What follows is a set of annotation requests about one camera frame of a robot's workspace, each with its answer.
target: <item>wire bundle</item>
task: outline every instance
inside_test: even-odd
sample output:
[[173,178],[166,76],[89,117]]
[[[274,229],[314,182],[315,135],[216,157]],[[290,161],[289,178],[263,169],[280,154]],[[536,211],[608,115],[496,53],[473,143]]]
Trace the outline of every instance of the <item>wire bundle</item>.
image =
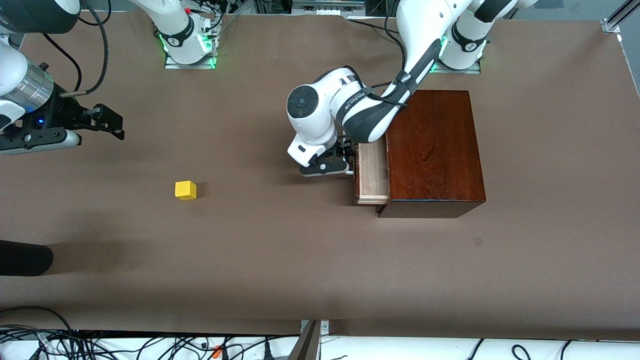
[[[198,346],[193,342],[198,338],[196,336],[185,337],[181,334],[164,334],[163,336],[152,337],[147,340],[142,346],[135,350],[109,350],[105,346],[101,345],[100,338],[93,337],[92,332],[83,332],[73,330],[67,320],[59,313],[40,306],[19,306],[12,307],[0,311],[0,315],[3,313],[20,311],[20,310],[37,310],[46,311],[53,314],[64,325],[65,330],[43,330],[34,329],[22,325],[0,325],[5,329],[0,330],[0,344],[13,340],[32,340],[33,336],[37,336],[39,346],[36,352],[31,356],[29,360],[38,360],[41,354],[44,354],[46,359],[49,360],[50,356],[63,356],[68,360],[119,360],[115,354],[130,353],[136,354],[136,360],[140,360],[142,352],[153,345],[157,345],[166,339],[174,339],[173,344],[168,347],[157,360],[174,360],[175,356],[180,351],[188,351],[194,353],[198,360],[205,360],[211,357],[213,354],[222,351],[224,360],[234,360],[240,357],[240,360],[244,359],[244,353],[249,349],[268,343],[271,340],[286,338],[293,335],[283,336],[266,336],[265,340],[258,341],[248,347],[244,347],[241,344],[228,344],[233,337],[225,337],[221,346],[210,348],[209,339],[206,343],[202,343],[202,346]],[[58,341],[55,351],[52,351],[51,346],[47,346],[51,341]],[[231,359],[228,357],[227,350],[230,348],[239,347],[241,350],[235,354]]]

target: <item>black cable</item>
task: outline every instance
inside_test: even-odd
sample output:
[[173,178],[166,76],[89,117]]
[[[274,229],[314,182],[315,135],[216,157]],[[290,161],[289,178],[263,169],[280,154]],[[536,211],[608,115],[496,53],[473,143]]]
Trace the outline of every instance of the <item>black cable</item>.
[[[107,12],[107,17],[105,17],[105,18],[104,18],[104,20],[102,20],[102,23],[103,23],[103,24],[106,24],[106,23],[107,23],[107,21],[109,21],[109,19],[111,18],[111,0],[107,0],[107,3],[109,4],[109,9],[108,9],[108,12]],[[99,23],[97,23],[97,22],[94,24],[94,23],[92,23],[92,22],[88,22],[87,20],[84,20],[84,19],[83,19],[83,18],[81,18],[81,17],[80,17],[80,18],[78,18],[78,20],[80,20],[81,22],[83,22],[83,23],[85,23],[85,24],[87,24],[87,25],[91,25],[91,26],[100,26],[100,24],[99,24]]]
[[41,310],[41,311],[46,311],[48,313],[51,313],[51,314],[55,315],[56,318],[58,318],[62,322],[62,324],[67,328],[67,330],[69,332],[72,331],[71,330],[71,326],[67,322],[67,319],[65,319],[64,317],[62,317],[62,315],[60,315],[59,313],[53,311],[52,309],[49,309],[48,307],[43,307],[43,306],[15,306],[15,307],[10,307],[8,309],[0,310],[0,314],[8,313],[10,311],[18,311],[18,310]]
[[84,91],[84,95],[87,95],[96,91],[96,89],[98,89],[102,84],[102,82],[104,81],[104,76],[107,73],[107,66],[109,63],[109,43],[107,41],[107,33],[104,30],[104,24],[100,20],[100,17],[98,16],[98,14],[95,13],[95,10],[91,6],[91,4],[89,4],[86,0],[80,0],[80,3],[82,3],[84,7],[89,10],[91,15],[93,15],[93,18],[95,19],[96,23],[98,24],[98,27],[100,28],[100,33],[102,35],[102,45],[104,47],[104,56],[102,59],[102,71],[100,72],[100,77],[98,78],[98,81],[95,83],[95,85],[93,85],[88,90]]
[[564,343],[564,345],[562,346],[562,350],[560,350],[560,360],[564,360],[564,351],[566,350],[566,347],[569,346],[569,344],[572,342],[573,340],[569,340],[566,343]]
[[44,36],[44,38],[47,39],[47,41],[50,42],[51,45],[53,45],[56,49],[58,49],[58,51],[61,52],[62,55],[66,56],[67,59],[69,59],[69,61],[71,61],[71,63],[74,64],[74,67],[76,68],[76,72],[77,72],[77,80],[76,80],[76,85],[74,86],[73,91],[75,92],[78,91],[78,89],[80,88],[80,85],[82,84],[82,69],[80,69],[80,65],[78,65],[78,62],[76,61],[76,59],[73,58],[73,56],[69,55],[69,53],[66,52],[62,47],[60,47],[58,43],[53,41],[53,39],[49,35],[42,34],[42,36]]
[[16,44],[15,42],[13,42],[13,40],[11,40],[11,37],[8,37],[7,40],[9,40],[9,44],[15,46],[15,47],[20,47],[20,45]]
[[[12,329],[17,329],[17,330],[28,330],[28,331],[31,331],[32,334],[36,334],[38,332],[42,332],[42,333],[45,333],[45,334],[51,334],[55,338],[58,338],[60,340],[60,343],[65,348],[65,351],[67,351],[67,354],[62,354],[62,355],[63,356],[67,355],[67,357],[69,359],[77,359],[77,358],[79,358],[79,356],[82,355],[83,353],[82,352],[76,352],[74,350],[74,346],[75,346],[76,343],[80,343],[80,341],[87,341],[87,339],[82,339],[82,338],[79,338],[77,336],[71,335],[72,331],[69,331],[69,333],[67,334],[67,333],[61,332],[61,331],[44,330],[44,329],[28,329],[27,327],[17,326],[17,325],[3,325],[3,327],[9,327],[9,328],[12,328]],[[72,348],[71,348],[70,352],[68,351],[68,348],[67,348],[66,344],[64,344],[64,342],[60,339],[61,337],[69,339],[69,342],[72,345]],[[95,344],[95,346],[100,348],[102,351],[104,351],[105,354],[110,353],[110,351],[108,349],[106,349],[105,347],[103,347],[102,345]],[[61,354],[52,354],[52,353],[50,353],[50,355],[60,356]]]
[[[376,29],[380,29],[380,30],[384,30],[385,28],[383,28],[382,26],[378,26],[378,25],[374,25],[374,24],[369,24],[363,21],[358,21],[355,19],[349,19],[349,21],[351,22],[355,22],[356,24],[361,24],[361,25],[366,25],[366,26],[370,26],[372,28],[376,28]],[[389,30],[390,33],[394,33],[394,34],[400,34],[400,32],[396,31],[396,30]]]
[[266,342],[264,343],[264,359],[263,360],[274,360],[273,354],[271,353],[271,345],[269,344],[269,338],[265,336]]
[[474,346],[474,351],[471,353],[471,355],[469,356],[469,358],[467,360],[474,360],[474,357],[476,356],[476,352],[478,352],[478,349],[480,348],[480,344],[484,341],[484,338],[480,339],[480,341],[478,341],[476,343],[476,345]]
[[[520,356],[518,356],[518,354],[516,354],[517,348],[519,348],[520,350],[522,350],[522,352],[524,352],[524,354],[527,356],[527,359],[522,359]],[[531,360],[531,356],[529,356],[529,352],[522,345],[518,345],[518,344],[513,345],[511,347],[511,353],[513,354],[513,357],[515,357],[518,360]]]
[[255,343],[255,344],[253,344],[253,345],[251,345],[249,347],[246,347],[246,348],[243,347],[243,350],[239,354],[234,355],[229,360],[234,360],[235,358],[237,358],[240,355],[242,355],[242,358],[241,358],[241,360],[242,360],[242,359],[244,359],[244,352],[246,352],[247,350],[249,350],[251,348],[254,348],[254,347],[258,346],[258,345],[264,344],[267,341],[271,341],[271,340],[275,340],[275,339],[281,339],[281,338],[290,338],[290,337],[291,337],[291,335],[270,336],[270,337],[266,338],[265,340],[258,341],[257,343]]
[[396,44],[398,44],[398,46],[400,47],[400,52],[402,53],[402,68],[404,69],[404,66],[406,65],[406,49],[404,48],[404,44],[398,40],[398,38],[396,38],[394,35],[391,34],[391,32],[389,31],[389,28],[387,27],[387,23],[389,22],[389,17],[385,17],[385,33],[387,34],[388,37],[390,37],[393,41],[396,42]]
[[[353,72],[354,77],[356,78],[356,81],[358,82],[358,84],[360,85],[361,88],[365,88],[364,83],[362,83],[362,79],[360,79],[360,75],[358,75],[358,72],[351,66],[349,65],[345,65],[343,66],[345,69],[349,69]],[[370,92],[369,94],[367,94],[368,97],[370,97],[371,99],[374,100],[378,100],[378,101],[382,101],[382,102],[386,102],[387,104],[391,104],[391,105],[395,105],[395,106],[400,106],[401,108],[405,108],[407,107],[407,104],[403,104],[401,102],[396,102],[396,101],[392,101],[387,99],[386,97],[382,97],[378,94],[375,94],[374,92]]]
[[380,83],[380,84],[372,85],[372,86],[370,86],[370,88],[375,89],[375,88],[379,88],[381,86],[388,86],[388,85],[391,85],[391,83],[393,83],[393,81],[387,81],[386,83]]

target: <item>black object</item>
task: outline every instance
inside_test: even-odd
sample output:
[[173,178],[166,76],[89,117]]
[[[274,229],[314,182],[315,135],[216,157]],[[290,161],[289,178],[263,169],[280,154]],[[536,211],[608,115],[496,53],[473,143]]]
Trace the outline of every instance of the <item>black object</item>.
[[462,51],[465,53],[473,53],[486,39],[486,35],[478,40],[471,40],[464,37],[464,35],[458,31],[458,21],[453,23],[453,26],[451,27],[451,34],[453,35],[453,40],[462,47]]
[[0,115],[0,127],[5,127],[11,124],[11,119],[6,115]]
[[[55,42],[49,35],[42,34],[42,36],[44,36],[44,38],[47,39],[47,41],[51,45],[53,45],[53,47],[55,47],[62,55],[64,55],[67,59],[69,59],[69,61],[71,61],[72,64],[74,64],[74,67],[76,68],[76,73],[77,73],[77,79],[76,79],[76,85],[74,86],[74,91],[75,92],[78,91],[78,89],[80,89],[80,85],[82,84],[82,69],[80,69],[80,64],[78,64],[76,59],[74,59],[73,56],[69,55],[69,53],[66,52],[66,50],[64,50],[60,45],[58,45],[58,43]],[[47,65],[46,69],[43,69],[41,64],[40,68],[44,71],[47,71],[49,66]]]
[[38,276],[53,263],[53,252],[44,245],[0,240],[0,275]]
[[273,354],[271,353],[271,344],[269,344],[269,337],[265,337],[266,342],[264,343],[264,360],[274,360]]
[[80,0],[80,3],[84,6],[84,8],[89,10],[91,15],[95,19],[96,24],[98,24],[98,28],[100,28],[100,35],[102,35],[102,47],[104,51],[104,54],[102,56],[102,70],[100,71],[100,77],[91,88],[83,92],[85,95],[87,95],[96,91],[100,87],[100,85],[104,81],[104,76],[107,74],[107,65],[109,63],[109,42],[107,40],[107,32],[104,29],[104,23],[102,22],[102,20],[100,20],[100,17],[95,12],[91,4],[86,0]]
[[80,17],[66,12],[55,0],[0,0],[0,26],[15,33],[64,34]]
[[480,348],[480,344],[482,344],[483,341],[484,341],[484,338],[480,339],[480,341],[476,343],[476,345],[474,346],[474,351],[471,353],[471,355],[469,355],[469,358],[467,360],[474,360],[474,357],[476,357],[476,352],[478,352],[478,349]]
[[171,47],[180,47],[182,43],[187,40],[191,34],[193,34],[193,29],[195,28],[195,23],[193,22],[192,17],[187,17],[189,22],[187,23],[187,27],[184,28],[181,32],[177,34],[165,34],[162,31],[160,32],[160,36],[164,39],[164,41]]
[[308,85],[299,86],[287,99],[287,111],[294,119],[311,115],[318,106],[318,92]]
[[280,4],[282,5],[282,10],[285,13],[291,13],[291,2],[290,2],[290,0],[280,0]]
[[518,353],[516,353],[516,349],[520,349],[524,353],[524,355],[527,357],[526,360],[531,360],[531,356],[529,355],[529,352],[527,351],[527,349],[525,349],[522,345],[519,345],[519,344],[513,345],[511,347],[511,354],[513,355],[513,357],[515,357],[518,360],[525,360],[525,359],[522,359],[520,356],[518,356]]
[[51,98],[22,117],[22,127],[12,124],[5,128],[0,136],[0,151],[61,143],[67,139],[65,130],[105,131],[124,140],[122,116],[103,104],[96,104],[90,110],[84,108],[73,97],[60,97],[64,92],[54,85]]
[[511,0],[486,0],[474,13],[474,17],[482,22],[494,21]]
[[329,173],[345,173],[349,168],[349,158],[355,156],[351,140],[339,141],[320,156],[314,156],[308,167],[300,167],[303,176],[326,175]]
[[[102,24],[106,24],[107,21],[109,21],[109,19],[111,18],[111,11],[113,10],[113,5],[111,4],[111,0],[107,0],[107,17],[104,18],[104,20],[102,20]],[[92,22],[88,22],[87,20],[84,20],[83,18],[79,18],[78,20],[80,20],[81,22],[89,25],[89,26],[100,26],[100,24],[98,24],[98,22],[96,23],[92,23]]]

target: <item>power cord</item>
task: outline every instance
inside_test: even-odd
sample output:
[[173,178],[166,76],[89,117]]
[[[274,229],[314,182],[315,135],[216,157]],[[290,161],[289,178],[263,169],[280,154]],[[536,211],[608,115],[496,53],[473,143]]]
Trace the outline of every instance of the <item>power cord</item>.
[[[382,26],[378,26],[378,25],[374,25],[374,24],[369,24],[368,22],[364,22],[364,21],[358,21],[356,19],[349,19],[349,21],[351,22],[355,22],[356,24],[360,24],[360,25],[366,25],[369,26],[370,28],[375,28],[375,29],[380,29],[380,30],[384,30],[385,28],[383,28]],[[400,34],[399,31],[396,30],[388,30],[390,33],[394,33],[394,34]]]
[[402,53],[402,69],[404,69],[404,66],[406,65],[406,49],[404,48],[404,44],[400,42],[398,38],[396,38],[394,35],[391,35],[391,32],[389,31],[389,28],[387,26],[388,22],[389,16],[385,17],[385,33],[400,47],[400,52]]
[[[358,84],[360,85],[361,88],[365,88],[364,83],[362,83],[362,80],[360,79],[360,75],[358,75],[358,72],[351,66],[349,65],[345,65],[343,66],[345,69],[349,69],[353,72],[354,77],[356,78],[356,81],[358,82]],[[403,104],[401,102],[396,102],[396,101],[392,101],[387,99],[386,97],[382,97],[378,94],[375,94],[374,92],[369,92],[369,94],[367,95],[368,97],[370,97],[371,99],[374,100],[378,100],[378,101],[382,101],[385,102],[387,104],[391,104],[391,105],[395,105],[395,106],[400,106],[401,108],[406,108],[407,104]]]
[[100,72],[100,77],[98,78],[98,81],[91,88],[89,88],[89,89],[87,89],[85,91],[82,91],[82,92],[74,91],[74,92],[67,92],[67,93],[64,93],[64,94],[60,94],[61,97],[75,97],[75,96],[88,95],[88,94],[96,91],[96,89],[98,89],[100,87],[100,85],[102,84],[102,82],[104,81],[104,76],[107,73],[107,66],[108,66],[108,63],[109,63],[109,43],[107,41],[107,33],[104,30],[104,23],[102,22],[102,20],[100,20],[100,17],[95,12],[95,10],[91,6],[91,4],[89,4],[89,2],[87,2],[87,0],[80,0],[80,3],[86,9],[89,10],[91,15],[93,15],[93,18],[95,19],[96,23],[98,24],[98,27],[100,28],[100,34],[102,35],[102,46],[104,48],[104,56],[102,57],[102,71]]
[[242,351],[240,352],[240,354],[236,354],[236,355],[234,355],[234,356],[233,356],[233,357],[231,357],[229,360],[234,360],[234,359],[235,359],[235,358],[237,358],[238,356],[242,356],[242,358],[241,358],[241,360],[242,360],[242,359],[244,359],[244,353],[245,353],[246,351],[248,351],[249,349],[251,349],[251,348],[254,348],[254,347],[258,346],[258,345],[264,344],[264,343],[266,343],[267,341],[271,341],[271,340],[275,340],[275,339],[281,339],[281,338],[290,338],[291,336],[295,336],[295,335],[281,335],[281,336],[270,336],[270,337],[267,337],[265,340],[258,341],[257,343],[255,343],[255,344],[253,344],[253,345],[251,345],[251,346],[248,346],[248,347],[246,347],[246,348],[244,348],[244,347],[243,347],[243,349],[242,349]]
[[72,64],[74,64],[77,72],[77,80],[73,91],[78,91],[78,89],[80,88],[80,84],[82,84],[82,69],[80,69],[80,65],[78,65],[78,62],[73,58],[73,56],[69,55],[69,53],[66,52],[60,45],[58,45],[57,42],[53,41],[53,39],[48,34],[42,34],[42,36],[44,36],[44,38],[47,39],[47,41],[50,42],[53,47],[55,47],[59,52],[62,53],[62,55],[69,59]]
[[569,346],[569,344],[572,342],[573,340],[569,340],[566,343],[564,343],[564,345],[562,346],[562,350],[560,350],[560,360],[564,360],[564,351],[566,350],[567,346]]
[[265,337],[266,342],[264,343],[264,360],[274,360],[273,355],[271,355],[271,345],[269,344],[269,338]]
[[[516,354],[516,349],[522,350],[522,352],[524,352],[524,354],[527,356],[527,359],[522,359],[520,356],[518,356],[518,354]],[[511,347],[511,353],[513,354],[513,357],[515,357],[518,360],[531,360],[531,356],[529,356],[529,352],[522,345],[519,345],[519,344],[513,345]]]
[[478,349],[480,348],[480,344],[482,344],[483,341],[484,341],[484,338],[480,339],[480,341],[476,343],[476,345],[474,346],[473,352],[471,353],[471,355],[467,360],[474,360],[474,357],[476,357],[476,352],[478,352]]
[[[104,18],[104,20],[102,20],[102,24],[106,24],[106,23],[107,23],[107,21],[109,21],[109,19],[111,18],[111,10],[112,10],[112,8],[111,8],[111,0],[107,0],[107,4],[108,4],[108,6],[109,6],[109,8],[108,8],[108,12],[107,12],[107,17],[105,17],[105,18]],[[100,24],[99,24],[98,22],[96,22],[96,23],[94,24],[94,23],[92,23],[92,22],[88,22],[87,20],[84,20],[84,19],[83,19],[83,18],[81,18],[81,17],[80,17],[80,18],[78,18],[78,20],[80,20],[81,22],[83,22],[83,23],[85,23],[85,24],[87,24],[87,25],[90,25],[90,26],[100,26]]]

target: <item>metal bracket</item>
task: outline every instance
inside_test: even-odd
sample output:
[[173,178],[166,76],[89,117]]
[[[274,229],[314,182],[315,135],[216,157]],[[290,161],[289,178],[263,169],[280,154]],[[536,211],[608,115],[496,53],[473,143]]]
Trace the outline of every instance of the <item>metal bracket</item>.
[[431,68],[430,72],[434,72],[437,74],[475,74],[478,75],[481,73],[480,71],[480,61],[476,61],[470,68],[464,70],[455,70],[450,67],[444,65],[440,60],[436,61],[436,63]]
[[605,34],[620,34],[620,27],[611,27],[609,19],[600,20],[600,25],[602,26],[602,32]]
[[[300,334],[302,334],[310,321],[313,320],[302,320],[300,322]],[[329,335],[329,320],[320,320],[320,336]]]
[[604,31],[605,34],[620,33],[618,26],[627,20],[638,8],[640,8],[640,0],[625,1],[610,17],[600,21],[602,31]]
[[288,360],[318,360],[320,353],[320,337],[329,333],[329,321],[302,320],[302,334],[289,354]]

